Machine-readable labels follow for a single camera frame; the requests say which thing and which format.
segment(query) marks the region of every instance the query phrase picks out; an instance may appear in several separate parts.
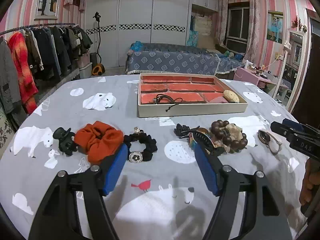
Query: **orange scrunchie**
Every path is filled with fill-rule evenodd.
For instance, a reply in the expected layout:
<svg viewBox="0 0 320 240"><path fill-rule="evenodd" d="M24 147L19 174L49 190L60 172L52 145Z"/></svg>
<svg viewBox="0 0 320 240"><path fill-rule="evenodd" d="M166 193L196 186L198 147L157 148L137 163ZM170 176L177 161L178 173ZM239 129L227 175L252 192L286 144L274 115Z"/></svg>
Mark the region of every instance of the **orange scrunchie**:
<svg viewBox="0 0 320 240"><path fill-rule="evenodd" d="M80 129L75 135L74 142L86 151L91 164L99 164L104 157L116 152L123 143L123 136L122 131L96 121Z"/></svg>

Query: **white mirror frame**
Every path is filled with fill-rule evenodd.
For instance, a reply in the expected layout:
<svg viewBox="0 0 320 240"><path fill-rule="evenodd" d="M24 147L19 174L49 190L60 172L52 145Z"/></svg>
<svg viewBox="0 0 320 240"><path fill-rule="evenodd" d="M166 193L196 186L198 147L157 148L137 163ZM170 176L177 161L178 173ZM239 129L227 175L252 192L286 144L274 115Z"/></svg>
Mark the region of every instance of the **white mirror frame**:
<svg viewBox="0 0 320 240"><path fill-rule="evenodd" d="M298 89L298 83L299 83L299 80L300 80L300 76L301 76L301 73L302 73L302 69L303 69L303 66L302 64L304 63L305 61L305 57L306 57L306 50L307 50L307 45L306 45L306 36L305 36L305 33L304 32L297 32L297 31L294 31L294 30L289 30L289 37L290 37L290 33L295 33L295 34L298 34L298 35L301 35L302 36L302 52L301 52L301 59L300 59L300 64L299 64L299 70L298 70L298 74L297 74L297 78L296 78L296 81L294 83L294 87L292 89L292 92L291 92L291 96L289 98L289 101L285 107L286 110L288 110L289 106L291 105L291 102L293 100L293 95L295 94L296 90Z"/></svg>
<svg viewBox="0 0 320 240"><path fill-rule="evenodd" d="M301 76L301 73L302 73L302 64L304 63L304 60L305 60L305 56L306 56L306 48L307 48L307 45L305 43L305 33L304 32L298 32L298 31L294 31L294 30L288 30L288 35L287 37L290 39L290 33L295 33L297 35L300 35L302 36L302 52L301 52L301 59L300 59L300 65L299 65L299 70L298 70L298 74L297 74L297 78L296 78L296 82L294 83L294 87L292 89L292 92L291 92L291 96L289 98L289 101L285 107L286 110L288 110L291 102L292 102L292 99L293 99L293 95L295 94L297 88L298 88L298 83L297 81L300 80L300 76ZM287 52L285 52L285 56L284 56L284 60L282 62L282 67L281 67L281 72L280 72L280 76L279 76L279 80L278 80L278 84L276 86L276 90L275 90L275 93L273 94L273 99L276 98L276 95L278 93L278 90L279 90L279 87L280 87L280 84L281 84L281 81L282 81L282 76L283 76L283 73L284 73L284 68L285 68L285 63L287 61Z"/></svg>

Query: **metal screw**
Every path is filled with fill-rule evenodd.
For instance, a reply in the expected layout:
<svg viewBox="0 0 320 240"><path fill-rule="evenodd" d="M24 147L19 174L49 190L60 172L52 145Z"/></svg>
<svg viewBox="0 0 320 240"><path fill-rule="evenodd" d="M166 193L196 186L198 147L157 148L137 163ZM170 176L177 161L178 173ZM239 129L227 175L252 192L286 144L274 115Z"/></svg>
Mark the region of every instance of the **metal screw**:
<svg viewBox="0 0 320 240"><path fill-rule="evenodd" d="M232 170L229 165L224 165L224 166L222 167L222 169L223 169L225 172L230 172L230 171Z"/></svg>
<svg viewBox="0 0 320 240"><path fill-rule="evenodd" d="M262 171L257 171L257 177L259 178L263 178L264 177L264 173Z"/></svg>
<svg viewBox="0 0 320 240"><path fill-rule="evenodd" d="M90 168L91 171L98 171L99 169L100 169L100 168L99 168L98 165L93 165L93 166L91 166L91 168Z"/></svg>
<svg viewBox="0 0 320 240"><path fill-rule="evenodd" d="M66 175L66 172L65 171L59 171L58 172L58 177L62 178Z"/></svg>

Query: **red bird print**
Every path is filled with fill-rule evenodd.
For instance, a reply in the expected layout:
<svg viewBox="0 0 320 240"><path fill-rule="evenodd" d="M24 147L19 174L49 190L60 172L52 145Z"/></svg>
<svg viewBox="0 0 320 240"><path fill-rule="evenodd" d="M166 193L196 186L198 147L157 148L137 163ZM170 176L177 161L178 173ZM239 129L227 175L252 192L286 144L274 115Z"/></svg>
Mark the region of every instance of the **red bird print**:
<svg viewBox="0 0 320 240"><path fill-rule="evenodd" d="M131 184L131 187L138 187L139 189L143 190L144 192L147 192L148 189L150 188L150 185L151 185L150 181L151 181L151 179L146 180L146 181L140 183L139 185Z"/></svg>

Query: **mirror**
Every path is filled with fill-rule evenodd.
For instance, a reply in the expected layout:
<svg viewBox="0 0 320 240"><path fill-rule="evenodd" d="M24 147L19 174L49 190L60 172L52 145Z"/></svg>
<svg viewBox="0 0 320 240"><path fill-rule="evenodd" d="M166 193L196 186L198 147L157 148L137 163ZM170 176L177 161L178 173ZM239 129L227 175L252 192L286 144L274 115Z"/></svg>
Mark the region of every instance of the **mirror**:
<svg viewBox="0 0 320 240"><path fill-rule="evenodd" d="M278 103L282 104L286 108L290 105L291 95L294 94L293 92L296 89L296 80L299 80L299 76L301 74L301 64L304 62L303 34L289 30L289 35L291 51L288 52L287 59L284 64L282 79L275 98Z"/></svg>

